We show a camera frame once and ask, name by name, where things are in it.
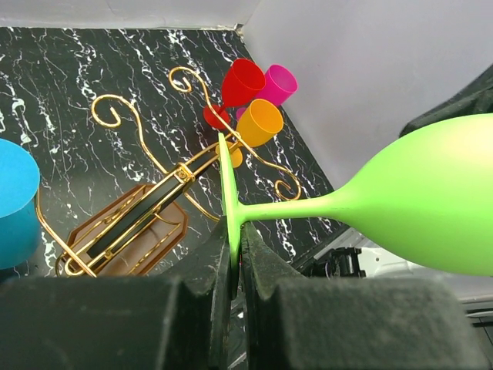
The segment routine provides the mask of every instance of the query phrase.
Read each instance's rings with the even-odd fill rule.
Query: black marble table
[[[214,143],[217,131],[203,122],[204,97],[198,83],[193,82],[190,94],[177,92],[169,84],[169,71],[176,66],[196,70],[208,84],[213,103],[219,103],[223,76],[239,57],[249,54],[232,31],[0,29],[0,137],[21,144],[39,164],[42,209],[52,227],[67,238],[72,229],[136,184],[163,178],[142,151],[128,108],[113,103],[122,125],[106,129],[91,118],[94,98],[109,93],[132,101],[140,112],[147,145],[171,168]],[[100,112],[111,122],[108,104],[101,103]],[[283,131],[257,152],[298,175],[302,198],[332,191],[292,122],[285,114],[284,118]],[[291,183],[290,179],[246,153],[244,157],[236,170],[242,201],[275,201],[274,182],[284,178]],[[217,168],[209,169],[190,193],[219,214]],[[153,272],[186,256],[214,226],[184,197],[178,201],[189,214],[187,235]],[[340,225],[306,219],[256,226],[282,258],[293,261]],[[53,275],[61,248],[47,233],[42,239],[33,258],[2,271],[0,277]],[[234,315],[241,316],[241,311]]]

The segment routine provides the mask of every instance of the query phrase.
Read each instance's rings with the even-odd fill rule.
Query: white wall
[[[298,78],[285,108],[339,187],[493,63],[492,15],[491,0],[262,0],[243,31],[262,67]]]
[[[0,26],[233,27],[260,0],[0,0]]]

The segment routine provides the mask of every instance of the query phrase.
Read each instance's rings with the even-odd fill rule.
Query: gold wire frame
[[[182,71],[182,72],[188,72],[192,74],[200,83],[202,86],[203,94],[205,96],[206,104],[210,108],[211,112],[214,114],[214,116],[226,127],[226,129],[230,132],[226,135],[226,138],[230,138],[233,136],[236,139],[236,142],[230,147],[230,152],[233,152],[234,150],[238,149],[238,147],[243,146],[248,150],[248,152],[257,160],[259,160],[262,164],[269,166],[271,168],[274,168],[276,170],[279,170],[281,172],[286,173],[288,176],[293,179],[294,183],[296,184],[296,195],[294,197],[287,197],[283,195],[280,192],[280,186],[282,185],[286,190],[291,190],[291,186],[284,182],[283,180],[276,180],[274,183],[274,189],[276,195],[281,198],[282,200],[297,200],[300,198],[301,195],[301,185],[300,181],[298,178],[292,173],[290,170],[288,170],[284,166],[280,166],[275,163],[271,163],[265,159],[263,159],[261,156],[259,156],[253,148],[251,148],[242,138],[241,135],[233,130],[231,126],[229,126],[223,118],[217,114],[215,109],[212,107],[212,103],[210,102],[209,98],[209,93],[207,91],[206,83],[203,81],[203,79],[199,76],[199,74],[195,71],[193,71],[190,68],[187,67],[182,67],[178,66],[173,68],[169,72],[169,82],[171,83],[171,86],[182,92],[182,93],[191,93],[192,92],[192,86],[190,85],[188,79],[186,77],[183,77],[183,85],[186,86],[186,88],[182,88],[178,86],[173,78],[174,73]],[[192,185],[193,182],[196,180],[196,174],[199,173],[200,171],[204,170],[205,168],[209,167],[215,160],[219,158],[219,155],[215,155],[213,158],[210,160],[207,160],[198,170],[196,170],[195,173],[193,173],[188,166],[204,155],[205,153],[215,150],[218,143],[214,143],[204,150],[201,150],[198,154],[187,160],[185,163],[178,163],[175,168],[172,171],[167,171],[166,168],[153,156],[151,153],[150,149],[146,145],[146,141],[144,139],[143,135],[143,125],[140,119],[139,112],[137,109],[133,106],[132,103],[130,103],[128,100],[121,96],[113,95],[113,94],[105,94],[98,96],[91,105],[91,114],[92,118],[101,126],[104,126],[106,128],[110,129],[115,129],[119,127],[122,123],[122,120],[119,116],[119,114],[115,111],[113,107],[110,107],[110,112],[112,113],[115,122],[114,123],[107,123],[104,122],[102,119],[99,118],[98,114],[96,113],[96,106],[99,102],[101,102],[104,99],[115,99],[120,101],[123,105],[127,106],[132,114],[135,117],[137,129],[139,132],[139,142],[141,147],[143,148],[144,153],[152,160],[152,162],[161,170],[161,172],[165,175],[164,179],[159,181],[154,188],[151,189],[150,192],[147,194],[143,195],[143,197],[139,200],[142,201],[146,197],[148,197],[154,190],[156,190],[159,186],[163,185],[166,181],[168,181],[171,177],[175,177],[180,183],[181,187],[177,187],[174,189],[171,193],[169,193],[166,197],[161,199],[155,207],[150,209],[145,213],[144,216],[140,217],[131,227],[129,227],[122,235],[120,235],[117,240],[113,241],[105,251],[100,253],[98,256],[93,258],[89,263],[86,263],[82,260],[80,257],[81,253],[85,253],[94,243],[99,240],[106,232],[108,232],[112,227],[115,226],[115,224],[121,220],[128,212],[131,211],[131,209],[134,208],[136,205],[130,205],[132,203],[132,200],[135,199],[136,193],[138,190],[136,190],[136,193],[132,194],[130,197],[130,200],[127,200],[121,207],[119,207],[115,212],[110,214],[108,217],[105,217],[104,219],[98,221],[96,224],[94,224],[88,231],[86,231],[81,237],[77,238],[77,240],[74,240],[74,243],[71,244],[70,246],[49,226],[49,224],[46,222],[45,218],[42,215],[41,212],[41,196],[40,196],[40,191],[38,191],[36,195],[36,215],[38,216],[38,219],[42,226],[45,228],[45,230],[52,236],[52,238],[62,247],[63,252],[58,256],[56,259],[55,263],[55,272],[57,275],[60,275],[60,270],[62,269],[67,276],[79,276],[82,274],[87,274],[92,277],[96,277],[98,272],[100,272],[114,257],[116,257],[118,254],[120,254],[125,248],[127,248],[129,245],[131,245],[132,241],[134,241],[143,231],[147,229],[153,222],[159,221],[159,222],[164,222],[167,224],[173,224],[168,220],[163,219],[160,215],[156,213],[156,210],[158,210],[162,204],[164,204],[170,197],[172,197],[176,192],[182,191],[185,197],[198,209],[200,210],[204,215],[206,215],[209,219],[218,221],[219,218],[213,214],[211,214],[209,211],[204,209],[192,196],[190,196],[186,191],[189,189],[189,187]],[[138,233],[136,233],[132,238],[130,238],[127,242],[124,243],[124,245],[117,250],[117,252],[113,252],[112,249],[115,247],[116,244],[118,244],[122,239],[124,239],[128,234],[130,234],[135,227],[138,227],[140,223],[142,223],[144,220],[146,220],[148,217],[152,217],[152,220]],[[74,251],[75,246],[78,247],[78,243],[84,239],[84,236],[87,236],[91,231],[93,231],[96,227],[101,226],[102,224],[105,225],[105,228],[102,232],[100,232],[98,235],[96,235],[93,239],[91,239],[89,242],[85,243],[81,248],[78,248],[77,252]],[[160,244],[162,244],[166,237],[158,242],[145,256],[141,258],[141,260],[132,268],[130,273],[135,271],[139,265],[141,265],[142,262],[156,249],[159,247]],[[98,264],[100,261],[102,261],[101,264],[96,269],[93,269],[93,267]]]

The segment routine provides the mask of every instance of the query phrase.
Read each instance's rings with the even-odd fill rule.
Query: pink cup
[[[265,72],[265,87],[261,89],[254,99],[265,99],[275,106],[283,104],[298,90],[298,82],[286,67],[273,64]],[[236,111],[237,119],[240,119],[246,108]]]

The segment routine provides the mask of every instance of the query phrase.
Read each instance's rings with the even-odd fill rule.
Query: red goblet
[[[230,123],[230,115],[226,108],[242,106],[250,102],[254,96],[265,87],[265,75],[262,69],[249,59],[237,59],[233,62],[223,80],[221,96],[223,105],[213,104],[214,110],[226,123]],[[203,109],[203,118],[212,127],[225,129],[208,106]]]

